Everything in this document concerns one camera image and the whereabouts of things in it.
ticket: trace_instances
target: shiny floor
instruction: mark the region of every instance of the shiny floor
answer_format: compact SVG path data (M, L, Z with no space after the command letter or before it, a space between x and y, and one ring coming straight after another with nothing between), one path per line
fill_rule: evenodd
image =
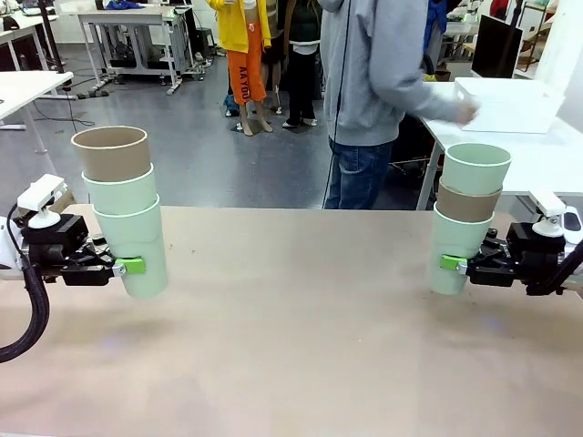
M93 85L87 53L82 47L63 47L66 69L75 72L74 93ZM163 205L246 208L320 208L331 152L326 127L301 133L281 127L285 116L270 117L272 134L245 137L233 131L237 120L226 118L222 101L227 91L227 66L218 57L204 81L185 80L167 96L159 80L128 80L109 85L109 97L73 101L75 118L95 126L126 125L148 131ZM315 102L322 117L322 102ZM33 116L70 118L63 100L37 100ZM6 122L19 121L15 114ZM87 201L81 167L69 140L70 121L38 120L47 155L36 155L30 132L0 131L0 215L15 198L44 173L56 173L72 187L77 201ZM78 130L86 127L77 124ZM421 181L392 170L376 207L412 209Z

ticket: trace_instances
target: black pole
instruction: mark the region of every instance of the black pole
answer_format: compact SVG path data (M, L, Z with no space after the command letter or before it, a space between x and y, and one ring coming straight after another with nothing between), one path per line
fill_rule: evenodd
M51 28L51 23L48 21L48 13L46 12L46 0L38 0L38 7L40 8L40 15L43 17L43 24L45 25L46 36L48 37L48 41L46 43L51 47L51 51L53 52L53 61L56 64L56 71L59 73L65 73L63 69L63 64L61 63L61 56L58 54L58 50L56 49L55 37L53 36L53 29ZM71 85L71 81L67 80L65 86Z
M500 57L500 62L498 63L498 69L496 70L496 77L502 75L502 70L506 64L506 59L508 58L508 52L510 52L510 46L512 45L512 40L514 38L514 31L517 28L518 19L522 13L522 4L524 0L517 0L517 7L514 9L514 14L512 16L512 23L508 29L508 37L506 38L506 43L504 44L504 49L502 50L502 56Z

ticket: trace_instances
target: brown cup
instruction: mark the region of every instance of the brown cup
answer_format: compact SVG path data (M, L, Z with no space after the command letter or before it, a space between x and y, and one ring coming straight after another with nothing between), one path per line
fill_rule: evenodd
M465 223L479 223L492 217L501 194L502 188L488 196L467 196L444 186L439 179L437 208L450 219Z
M71 143L85 176L97 182L139 178L150 170L148 133L137 127L95 127L75 134Z

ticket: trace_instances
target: green cup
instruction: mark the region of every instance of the green cup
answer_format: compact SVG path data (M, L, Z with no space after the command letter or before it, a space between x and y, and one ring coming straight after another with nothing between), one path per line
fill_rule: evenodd
M488 144L456 144L445 151L442 184L467 196L489 196L502 188L512 156Z
M465 223L453 220L439 212L434 205L431 256L428 265L429 285L439 294L455 295L464 290L466 275L440 267L442 255L473 258L480 250L484 237L490 228L494 213L488 220Z
M149 208L134 214L103 214L95 206L93 212L114 257L140 257L146 263L145 273L122 278L128 294L138 299L160 294L168 285L168 275L159 196Z
M121 216L143 211L156 202L156 179L154 165L149 172L137 178L119 182L99 182L81 173L91 203L102 214Z

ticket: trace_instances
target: red cloth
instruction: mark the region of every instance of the red cloth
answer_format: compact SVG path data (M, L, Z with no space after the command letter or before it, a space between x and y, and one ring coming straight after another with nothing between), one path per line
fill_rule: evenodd
M490 6L490 15L496 16L500 9L502 9L504 15L506 15L508 3L509 0L494 0L494 2L492 2L492 5Z

